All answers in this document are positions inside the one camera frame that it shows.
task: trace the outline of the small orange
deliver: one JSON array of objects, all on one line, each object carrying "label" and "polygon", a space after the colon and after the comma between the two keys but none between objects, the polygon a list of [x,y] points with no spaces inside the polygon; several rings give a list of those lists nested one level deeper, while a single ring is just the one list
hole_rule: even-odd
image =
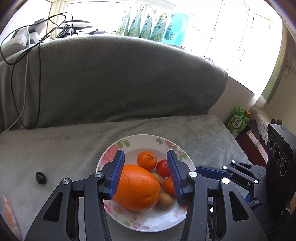
[{"label": "small orange", "polygon": [[156,205],[160,191],[159,182],[149,171],[125,164],[113,198],[126,209],[143,211]]},{"label": "small orange", "polygon": [[146,169],[147,171],[152,171],[156,167],[157,158],[151,151],[143,151],[138,155],[137,164],[138,166]]},{"label": "small orange", "polygon": [[165,190],[165,193],[170,194],[171,196],[176,196],[175,188],[173,185],[172,177],[169,176],[164,184],[163,184],[163,189]]}]

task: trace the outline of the gray blanket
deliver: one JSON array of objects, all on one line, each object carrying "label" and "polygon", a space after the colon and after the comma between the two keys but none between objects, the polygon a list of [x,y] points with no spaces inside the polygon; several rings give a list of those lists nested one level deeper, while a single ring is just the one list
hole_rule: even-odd
[{"label": "gray blanket", "polygon": [[[133,134],[153,134],[173,141],[184,149],[195,166],[221,168],[231,160],[249,162],[222,122],[212,115],[8,131],[0,143],[0,196],[5,194],[11,202],[23,237],[62,179],[88,177],[95,172],[100,156],[110,144]],[[38,171],[47,176],[47,184],[36,182]],[[83,202],[80,208],[83,241]],[[182,222],[166,231],[141,233],[106,216],[114,241],[179,241],[184,225]]]}]

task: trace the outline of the green leaf print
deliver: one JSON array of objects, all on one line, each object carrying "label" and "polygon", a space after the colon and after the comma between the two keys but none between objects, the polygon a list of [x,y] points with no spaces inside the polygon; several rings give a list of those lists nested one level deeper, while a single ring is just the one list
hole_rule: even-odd
[{"label": "green leaf print", "polygon": [[185,153],[183,153],[183,158],[184,158],[185,160],[188,160],[188,156],[187,156]]},{"label": "green leaf print", "polygon": [[122,149],[122,147],[123,147],[123,144],[122,144],[121,141],[118,141],[118,142],[116,143],[116,145],[118,146],[119,149]]},{"label": "green leaf print", "polygon": [[126,221],[126,220],[125,220],[125,221],[122,221],[121,223],[124,224],[125,226],[128,226],[128,227],[130,227],[130,225],[131,225],[131,224],[130,224],[128,221]]},{"label": "green leaf print", "polygon": [[158,142],[159,145],[163,144],[163,141],[160,138],[157,138],[155,141]]},{"label": "green leaf print", "polygon": [[180,156],[179,156],[179,161],[182,161],[182,160],[187,160],[188,159],[188,156],[185,154],[185,153],[183,153],[183,154],[181,154]]},{"label": "green leaf print", "polygon": [[127,140],[123,141],[123,143],[125,144],[126,147],[130,147],[131,146],[131,144]]}]

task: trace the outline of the black olive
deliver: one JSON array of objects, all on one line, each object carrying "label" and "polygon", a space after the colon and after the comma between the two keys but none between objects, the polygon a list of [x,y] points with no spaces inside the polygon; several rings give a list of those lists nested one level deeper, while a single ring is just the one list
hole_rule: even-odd
[{"label": "black olive", "polygon": [[42,172],[37,172],[36,173],[36,180],[39,184],[45,184],[47,181],[47,178]]}]

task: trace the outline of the sofa backrest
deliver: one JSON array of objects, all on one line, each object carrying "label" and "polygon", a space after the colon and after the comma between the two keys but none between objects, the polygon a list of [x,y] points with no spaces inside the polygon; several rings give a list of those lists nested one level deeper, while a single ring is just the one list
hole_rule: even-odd
[{"label": "sofa backrest", "polygon": [[[149,40],[111,35],[55,39],[41,44],[41,110],[37,128],[127,119],[207,114],[224,91],[227,73],[213,62]],[[19,53],[7,60],[13,62]],[[26,57],[13,88],[21,112]],[[0,62],[0,128],[17,115],[12,66]],[[38,107],[38,48],[29,55],[26,108],[32,126]],[[15,129],[22,129],[18,122]]]}]

